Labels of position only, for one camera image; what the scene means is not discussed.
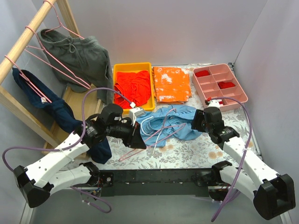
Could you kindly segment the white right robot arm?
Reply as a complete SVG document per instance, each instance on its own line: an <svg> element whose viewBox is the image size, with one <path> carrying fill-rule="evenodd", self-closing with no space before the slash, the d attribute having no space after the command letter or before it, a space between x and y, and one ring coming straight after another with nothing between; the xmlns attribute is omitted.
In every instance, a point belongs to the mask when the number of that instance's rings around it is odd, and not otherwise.
<svg viewBox="0 0 299 224"><path fill-rule="evenodd" d="M213 165L211 179L214 184L228 183L236 188L253 202L258 214L266 220L295 208L293 179L288 174L279 174L254 152L246 150L239 133L224 124L219 108L196 110L192 129L208 133L211 141L241 168L238 170L228 161Z"/></svg>

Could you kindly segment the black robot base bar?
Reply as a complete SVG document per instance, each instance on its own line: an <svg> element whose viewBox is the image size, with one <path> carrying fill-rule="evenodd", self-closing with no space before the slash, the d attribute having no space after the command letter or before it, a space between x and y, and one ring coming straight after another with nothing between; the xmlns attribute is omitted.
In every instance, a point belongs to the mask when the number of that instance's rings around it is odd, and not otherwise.
<svg viewBox="0 0 299 224"><path fill-rule="evenodd" d="M229 184L214 177L211 168L102 170L101 196L209 196Z"/></svg>

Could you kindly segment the orange bleached denim shorts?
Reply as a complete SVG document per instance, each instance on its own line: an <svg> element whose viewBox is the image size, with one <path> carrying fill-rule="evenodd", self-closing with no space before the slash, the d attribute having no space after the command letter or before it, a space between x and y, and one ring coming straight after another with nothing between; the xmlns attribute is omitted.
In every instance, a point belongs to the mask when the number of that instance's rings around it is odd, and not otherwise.
<svg viewBox="0 0 299 224"><path fill-rule="evenodd" d="M152 73L159 104L184 104L192 97L189 69L153 67Z"/></svg>

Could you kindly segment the light blue shorts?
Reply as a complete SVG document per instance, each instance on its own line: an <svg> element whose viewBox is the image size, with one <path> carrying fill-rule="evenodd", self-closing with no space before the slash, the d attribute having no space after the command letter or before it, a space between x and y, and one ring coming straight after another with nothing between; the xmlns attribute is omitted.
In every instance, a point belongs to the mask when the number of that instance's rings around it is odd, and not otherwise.
<svg viewBox="0 0 299 224"><path fill-rule="evenodd" d="M183 141L198 138L202 132L191 129L195 111L196 108L187 105L170 105L138 117L140 134L146 146L164 147L170 138Z"/></svg>

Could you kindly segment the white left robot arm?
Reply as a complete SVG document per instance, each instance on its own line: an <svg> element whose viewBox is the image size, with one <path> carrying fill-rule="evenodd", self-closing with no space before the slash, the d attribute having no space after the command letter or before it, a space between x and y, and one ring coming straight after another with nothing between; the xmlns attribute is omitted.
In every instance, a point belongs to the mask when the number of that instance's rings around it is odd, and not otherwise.
<svg viewBox="0 0 299 224"><path fill-rule="evenodd" d="M30 208L40 206L52 194L74 185L113 185L114 175L101 173L92 162L81 163L67 171L61 171L61 168L97 143L102 143L107 136L121 139L126 147L146 149L136 120L145 111L140 107L132 108L124 118L122 113L119 105L107 105L101 113L88 117L85 126L78 127L53 152L27 167L18 166L13 170L17 186Z"/></svg>

